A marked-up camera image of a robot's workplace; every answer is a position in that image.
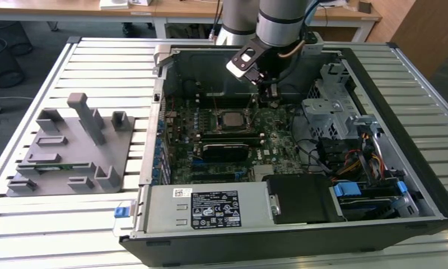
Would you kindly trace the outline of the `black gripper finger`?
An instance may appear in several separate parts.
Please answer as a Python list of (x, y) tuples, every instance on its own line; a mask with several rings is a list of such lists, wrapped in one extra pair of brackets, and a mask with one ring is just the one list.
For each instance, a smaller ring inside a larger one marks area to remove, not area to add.
[(269, 103), (279, 99), (279, 92), (277, 84), (259, 84), (258, 85), (258, 101)]

